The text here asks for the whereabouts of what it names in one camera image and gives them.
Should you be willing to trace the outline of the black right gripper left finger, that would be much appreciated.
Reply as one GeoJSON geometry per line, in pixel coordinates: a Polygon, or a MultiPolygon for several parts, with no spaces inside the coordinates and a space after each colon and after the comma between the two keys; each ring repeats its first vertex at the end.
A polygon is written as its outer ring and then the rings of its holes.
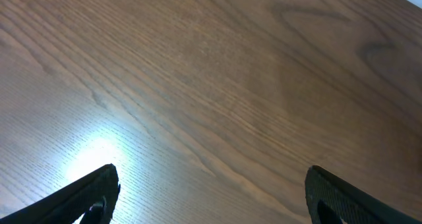
{"type": "Polygon", "coordinates": [[[38,202],[1,218],[3,224],[109,224],[121,185],[116,167],[107,164],[38,202]]]}

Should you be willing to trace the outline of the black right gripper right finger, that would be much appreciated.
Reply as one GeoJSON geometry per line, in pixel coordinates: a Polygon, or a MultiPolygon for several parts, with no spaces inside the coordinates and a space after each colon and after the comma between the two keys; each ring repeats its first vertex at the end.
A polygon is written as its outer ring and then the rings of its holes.
{"type": "Polygon", "coordinates": [[[318,165],[307,171],[305,198],[313,224],[419,224],[318,165]]]}

